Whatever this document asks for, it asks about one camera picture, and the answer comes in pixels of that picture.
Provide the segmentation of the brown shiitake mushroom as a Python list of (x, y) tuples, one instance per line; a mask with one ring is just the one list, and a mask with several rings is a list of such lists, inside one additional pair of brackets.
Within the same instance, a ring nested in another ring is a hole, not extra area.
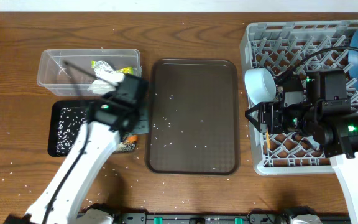
[(115, 153), (132, 152), (136, 147), (136, 142), (123, 141), (117, 145)]

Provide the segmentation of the orange carrot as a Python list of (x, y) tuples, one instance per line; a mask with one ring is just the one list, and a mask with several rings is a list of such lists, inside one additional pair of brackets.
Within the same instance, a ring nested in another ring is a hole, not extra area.
[(126, 137), (127, 142), (136, 142), (137, 139), (138, 139), (137, 135), (130, 135), (130, 136)]

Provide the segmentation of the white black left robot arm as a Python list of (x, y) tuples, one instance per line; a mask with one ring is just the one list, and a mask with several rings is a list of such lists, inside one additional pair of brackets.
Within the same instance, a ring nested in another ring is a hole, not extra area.
[(147, 120), (146, 111), (144, 100), (92, 102), (71, 151), (48, 187), (23, 217), (9, 215), (5, 223), (113, 223), (113, 214), (96, 208), (80, 213), (80, 207), (123, 137)]

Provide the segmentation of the aluminium foil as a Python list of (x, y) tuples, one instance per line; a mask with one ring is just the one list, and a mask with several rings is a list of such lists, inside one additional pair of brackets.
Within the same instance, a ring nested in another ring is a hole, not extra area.
[(114, 73), (115, 70), (105, 61), (92, 61), (91, 68), (94, 70), (97, 76), (101, 76), (102, 74), (111, 74)]

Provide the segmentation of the light blue rice bowl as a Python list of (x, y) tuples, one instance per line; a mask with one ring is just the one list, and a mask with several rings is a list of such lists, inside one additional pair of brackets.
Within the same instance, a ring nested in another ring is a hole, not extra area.
[(272, 101), (276, 86), (272, 74), (266, 68), (249, 69), (244, 74), (244, 84), (253, 104)]

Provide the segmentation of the wooden chopstick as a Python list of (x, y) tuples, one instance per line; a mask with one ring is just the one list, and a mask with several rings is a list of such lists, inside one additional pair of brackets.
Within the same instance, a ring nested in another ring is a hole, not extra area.
[(270, 150), (270, 135), (269, 135), (269, 132), (266, 131), (265, 135), (266, 135), (266, 145), (267, 145), (267, 149)]

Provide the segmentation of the yellow green snack wrapper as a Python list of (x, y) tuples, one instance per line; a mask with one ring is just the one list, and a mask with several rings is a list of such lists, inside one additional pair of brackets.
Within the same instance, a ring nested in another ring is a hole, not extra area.
[(119, 69), (119, 70), (115, 70), (114, 73), (123, 73), (123, 74), (133, 75), (134, 74), (134, 69), (132, 67), (126, 67), (126, 68), (122, 68), (122, 69)]

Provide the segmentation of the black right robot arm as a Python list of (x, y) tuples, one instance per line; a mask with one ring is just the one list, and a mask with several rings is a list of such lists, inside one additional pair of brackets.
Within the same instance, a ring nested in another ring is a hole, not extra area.
[(247, 70), (244, 85), (254, 106), (245, 113), (264, 134), (311, 136), (330, 160), (352, 223), (358, 223), (358, 113), (351, 111), (346, 74), (312, 70), (274, 78), (266, 68)]

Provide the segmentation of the white tissue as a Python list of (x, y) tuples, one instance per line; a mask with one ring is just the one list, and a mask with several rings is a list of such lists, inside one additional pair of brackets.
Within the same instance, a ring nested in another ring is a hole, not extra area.
[(97, 79), (88, 87), (88, 91), (96, 95), (104, 95), (115, 91), (116, 87), (124, 80), (125, 75), (121, 72), (102, 71), (96, 74)]

